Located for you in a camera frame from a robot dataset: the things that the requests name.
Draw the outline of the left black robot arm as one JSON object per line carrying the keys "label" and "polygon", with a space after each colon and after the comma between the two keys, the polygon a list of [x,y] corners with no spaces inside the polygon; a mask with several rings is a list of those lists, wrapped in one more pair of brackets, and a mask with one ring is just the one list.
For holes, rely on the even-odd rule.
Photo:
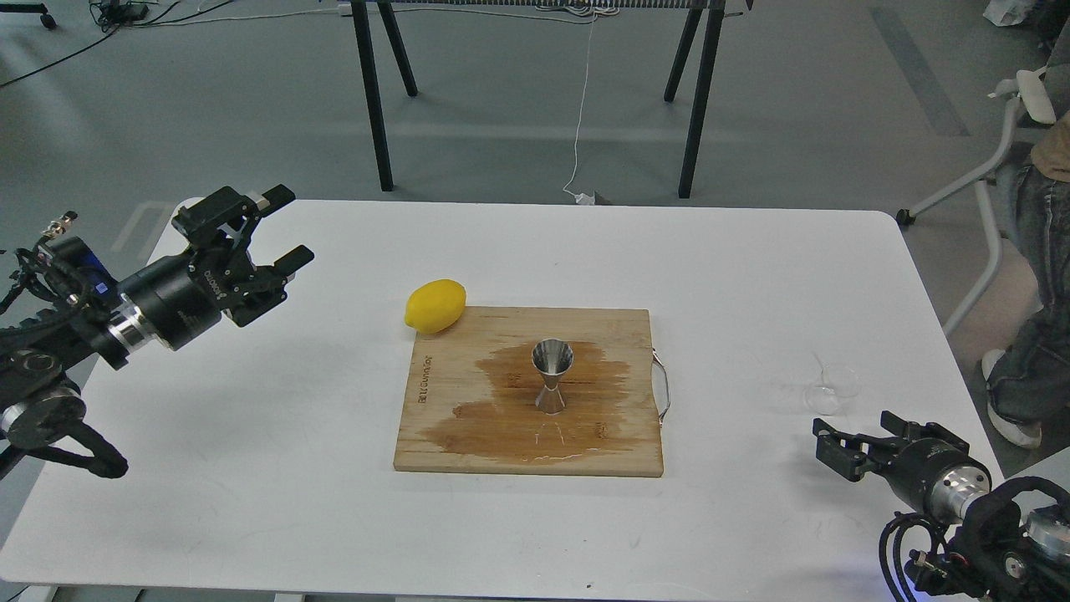
{"label": "left black robot arm", "polygon": [[258,266],[248,249],[263,218],[293,202],[286,186],[245,196],[225,186],[171,222],[187,245],[126,279],[114,279],[80,237],[65,212],[31,247],[16,248],[17,269],[3,309],[30,293],[47,306],[3,328],[3,475],[25,457],[123,477],[129,462],[85,423],[79,386],[68,367],[98,355],[116,370],[150,340],[177,350],[230,319],[253,323],[286,300],[295,272],[314,260],[299,245],[275,263]]}

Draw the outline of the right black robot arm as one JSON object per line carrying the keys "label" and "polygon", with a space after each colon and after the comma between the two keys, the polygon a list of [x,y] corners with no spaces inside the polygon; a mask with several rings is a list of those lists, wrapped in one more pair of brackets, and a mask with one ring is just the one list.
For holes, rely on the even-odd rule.
{"label": "right black robot arm", "polygon": [[967,595],[978,601],[1066,601],[1065,488],[1044,477],[995,485],[966,441],[935,422],[880,415],[887,436],[813,421],[815,456],[849,482],[883,477],[910,511],[878,536],[878,565],[895,601]]}

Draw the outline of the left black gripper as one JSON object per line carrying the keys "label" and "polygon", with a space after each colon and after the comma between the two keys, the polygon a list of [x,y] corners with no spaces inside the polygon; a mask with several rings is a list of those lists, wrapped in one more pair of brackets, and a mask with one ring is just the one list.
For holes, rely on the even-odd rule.
{"label": "left black gripper", "polygon": [[119,282],[124,308],[135,311],[151,338],[178,350],[228,317],[238,328],[276,308],[284,287],[314,261],[305,245],[272,264],[256,266],[248,252],[263,218],[297,198],[286,186],[246,196],[224,186],[188,207],[171,225],[187,240],[182,254],[160,257]]}

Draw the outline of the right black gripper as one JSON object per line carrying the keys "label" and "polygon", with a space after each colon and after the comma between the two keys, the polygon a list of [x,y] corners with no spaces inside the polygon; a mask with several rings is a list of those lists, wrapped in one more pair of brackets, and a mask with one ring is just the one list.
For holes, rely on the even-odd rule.
{"label": "right black gripper", "polygon": [[970,504],[992,492],[990,470],[948,428],[907,421],[892,411],[880,412],[880,427],[893,435],[843,433],[814,419],[815,457],[849,482],[878,473],[899,500],[941,525],[962,523]]}

